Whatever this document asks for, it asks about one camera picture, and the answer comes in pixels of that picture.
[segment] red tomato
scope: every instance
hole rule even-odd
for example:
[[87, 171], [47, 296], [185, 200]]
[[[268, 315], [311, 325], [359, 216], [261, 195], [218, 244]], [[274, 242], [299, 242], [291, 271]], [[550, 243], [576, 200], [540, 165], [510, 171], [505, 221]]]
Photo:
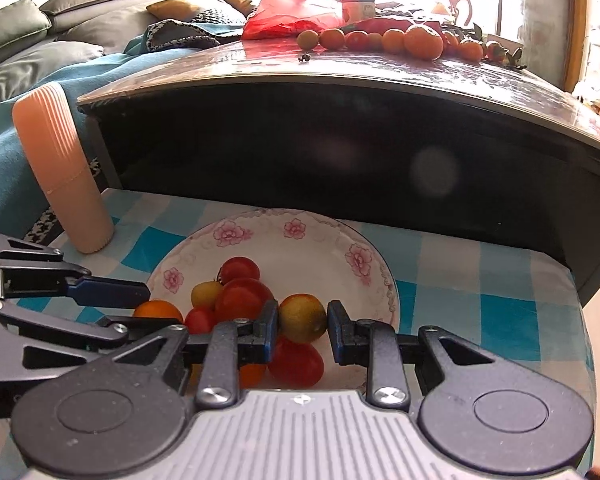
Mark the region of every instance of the red tomato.
[[255, 388], [258, 386], [264, 372], [267, 370], [267, 365], [249, 364], [240, 367], [240, 387], [243, 390]]
[[190, 334], [208, 334], [216, 325], [216, 315], [208, 308], [197, 306], [189, 310], [184, 324]]
[[263, 283], [253, 278], [235, 278], [218, 294], [216, 319], [218, 322], [239, 317], [256, 319], [267, 300], [273, 300], [273, 294]]
[[271, 375], [290, 388], [310, 388], [324, 375], [324, 361], [310, 344], [298, 344], [279, 337], [273, 359], [267, 365]]
[[345, 37], [349, 50], [369, 50], [369, 35], [364, 30], [354, 30]]
[[259, 280], [260, 269], [253, 260], [245, 258], [244, 256], [229, 258], [222, 264], [222, 267], [220, 267], [218, 279], [220, 283], [226, 285], [236, 278], [253, 278], [254, 280]]

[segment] orange tomato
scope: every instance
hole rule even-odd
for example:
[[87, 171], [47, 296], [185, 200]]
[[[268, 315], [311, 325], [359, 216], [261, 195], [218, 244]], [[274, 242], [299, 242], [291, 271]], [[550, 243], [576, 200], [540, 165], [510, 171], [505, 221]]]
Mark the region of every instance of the orange tomato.
[[434, 61], [442, 56], [445, 42], [427, 25], [411, 25], [404, 33], [404, 48], [413, 57]]
[[460, 44], [458, 37], [450, 30], [445, 30], [442, 33], [442, 39], [445, 41], [445, 54], [449, 54], [450, 56], [455, 54]]
[[171, 317], [181, 323], [184, 321], [178, 308], [164, 300], [146, 301], [136, 307], [133, 317]]
[[364, 30], [354, 30], [345, 36], [345, 45], [349, 50], [368, 50], [369, 35]]
[[327, 50], [338, 50], [344, 46], [344, 32], [339, 28], [328, 28], [320, 35], [320, 44]]
[[471, 38], [464, 38], [458, 45], [458, 56], [465, 61], [480, 62], [484, 57], [482, 43]]
[[258, 386], [264, 372], [267, 369], [267, 365], [249, 364], [240, 367], [240, 387], [243, 390], [249, 388], [255, 388]]
[[218, 295], [216, 321], [256, 319], [267, 300], [273, 300], [273, 294], [263, 283], [253, 278], [235, 278]]
[[390, 54], [404, 52], [404, 32], [397, 28], [390, 28], [382, 35], [382, 48]]
[[304, 30], [298, 34], [298, 46], [302, 50], [313, 50], [320, 40], [320, 36], [314, 30]]
[[382, 34], [370, 32], [368, 38], [369, 50], [382, 50]]

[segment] floral plate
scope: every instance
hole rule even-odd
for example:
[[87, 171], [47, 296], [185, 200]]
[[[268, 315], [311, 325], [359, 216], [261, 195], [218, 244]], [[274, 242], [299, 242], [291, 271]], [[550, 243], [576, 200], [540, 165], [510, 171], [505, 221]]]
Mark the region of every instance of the floral plate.
[[[232, 256], [260, 267], [260, 280], [278, 302], [291, 294], [313, 294], [325, 306], [340, 300], [351, 319], [371, 318], [398, 328], [395, 282], [382, 256], [359, 232], [307, 211], [259, 209], [203, 227], [174, 247], [148, 280], [154, 300], [168, 300], [183, 316], [191, 289], [214, 280]], [[365, 369], [333, 362], [329, 338], [313, 343], [324, 360], [320, 389], [359, 388]], [[260, 385], [275, 388], [273, 378]]]

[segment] green pillow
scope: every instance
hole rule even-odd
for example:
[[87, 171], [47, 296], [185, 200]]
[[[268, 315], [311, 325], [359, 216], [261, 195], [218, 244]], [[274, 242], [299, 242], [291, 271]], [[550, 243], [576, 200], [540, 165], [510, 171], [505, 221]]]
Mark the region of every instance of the green pillow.
[[51, 27], [33, 0], [0, 9], [0, 63], [41, 41]]
[[103, 54], [101, 46], [78, 41], [55, 41], [34, 47], [0, 66], [0, 103], [31, 90], [56, 70]]

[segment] pink flower pattern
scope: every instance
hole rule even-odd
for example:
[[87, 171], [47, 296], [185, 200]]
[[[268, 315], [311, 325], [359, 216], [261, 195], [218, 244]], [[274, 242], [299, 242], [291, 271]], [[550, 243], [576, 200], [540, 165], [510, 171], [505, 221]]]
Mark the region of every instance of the pink flower pattern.
[[217, 240], [218, 247], [237, 245], [243, 240], [249, 240], [252, 236], [253, 231], [243, 229], [233, 220], [225, 220], [220, 227], [214, 230], [214, 238]]
[[178, 269], [171, 267], [171, 269], [164, 271], [163, 285], [169, 292], [175, 294], [182, 283], [184, 283], [184, 276]]
[[358, 244], [352, 244], [349, 247], [349, 251], [345, 253], [344, 258], [351, 266], [353, 273], [360, 278], [363, 285], [371, 285], [371, 251]]
[[304, 238], [304, 231], [306, 225], [304, 225], [298, 218], [294, 218], [291, 222], [285, 223], [285, 238], [294, 238], [301, 240]]

